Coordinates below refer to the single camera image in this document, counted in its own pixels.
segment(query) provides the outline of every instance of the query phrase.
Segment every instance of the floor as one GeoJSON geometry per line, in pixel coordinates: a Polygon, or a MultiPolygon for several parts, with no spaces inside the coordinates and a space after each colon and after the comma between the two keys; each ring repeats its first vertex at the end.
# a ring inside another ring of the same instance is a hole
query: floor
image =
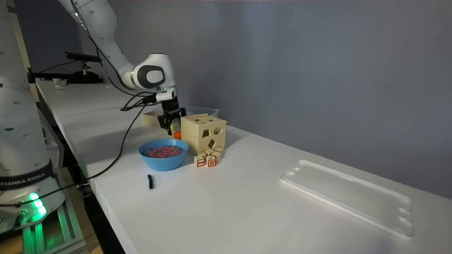
{"type": "MultiPolygon", "coordinates": [[[[71,178],[69,178],[69,174],[67,173],[67,170],[62,170],[62,177],[67,183],[71,183],[71,178]]],[[[93,228],[86,217],[85,205],[84,205],[84,200],[82,200],[81,194],[76,190],[68,190],[67,198],[69,198],[74,204],[75,214],[78,217],[81,229],[85,236],[88,253],[89,254],[103,254],[103,252],[99,246],[98,238],[93,232],[93,228]]],[[[50,218],[50,221],[47,224],[48,225],[45,225],[45,229],[48,232],[52,232],[52,229],[60,228],[57,221],[52,221],[52,218],[50,218]]],[[[2,254],[21,254],[23,253],[21,232],[11,235],[11,236],[7,236],[7,238],[2,238],[0,239],[0,253],[2,254]]]]}

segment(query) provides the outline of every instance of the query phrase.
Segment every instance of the wooden block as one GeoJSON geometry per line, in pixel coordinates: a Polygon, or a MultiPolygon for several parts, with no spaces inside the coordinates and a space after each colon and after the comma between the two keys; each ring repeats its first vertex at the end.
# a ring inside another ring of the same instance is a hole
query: wooden block
{"type": "Polygon", "coordinates": [[[208,160],[208,169],[216,167],[216,159],[213,156],[209,156],[206,160],[208,160]]]}
{"type": "Polygon", "coordinates": [[[206,166],[206,159],[202,156],[195,157],[195,166],[197,169],[202,169],[206,166]]]}
{"type": "Polygon", "coordinates": [[[223,149],[226,143],[226,122],[206,116],[194,115],[181,119],[182,142],[188,143],[195,154],[216,147],[223,149]]]}

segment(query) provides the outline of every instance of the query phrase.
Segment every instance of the white tabletop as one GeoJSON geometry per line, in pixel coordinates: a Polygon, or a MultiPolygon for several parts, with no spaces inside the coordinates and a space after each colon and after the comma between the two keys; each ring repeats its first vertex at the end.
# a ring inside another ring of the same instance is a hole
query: white tabletop
{"type": "MultiPolygon", "coordinates": [[[[38,88],[81,167],[93,176],[116,157],[137,111],[110,87],[38,88]]],[[[91,183],[126,253],[157,254],[451,254],[452,201],[356,169],[228,129],[226,156],[199,170],[191,159],[171,173],[148,170],[137,149],[165,132],[139,121],[123,159],[91,183]],[[308,160],[407,195],[414,238],[403,239],[281,185],[294,161],[308,160]],[[147,174],[156,190],[150,191],[147,174]]]]}

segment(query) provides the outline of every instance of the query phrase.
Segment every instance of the small black object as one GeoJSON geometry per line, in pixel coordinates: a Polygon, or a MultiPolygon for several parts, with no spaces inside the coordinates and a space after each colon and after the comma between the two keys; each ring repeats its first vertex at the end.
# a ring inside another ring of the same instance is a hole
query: small black object
{"type": "Polygon", "coordinates": [[[147,176],[147,183],[150,185],[150,190],[154,190],[154,178],[153,178],[153,176],[147,176]]]}

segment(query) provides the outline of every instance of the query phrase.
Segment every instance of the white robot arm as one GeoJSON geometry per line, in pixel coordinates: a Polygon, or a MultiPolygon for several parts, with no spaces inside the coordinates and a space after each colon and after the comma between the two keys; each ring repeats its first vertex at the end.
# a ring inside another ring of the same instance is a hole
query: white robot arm
{"type": "Polygon", "coordinates": [[[158,102],[175,98],[174,73],[167,56],[151,54],[136,67],[126,60],[115,40],[117,19],[108,0],[60,0],[60,3],[89,33],[126,88],[160,91],[158,102]]]}

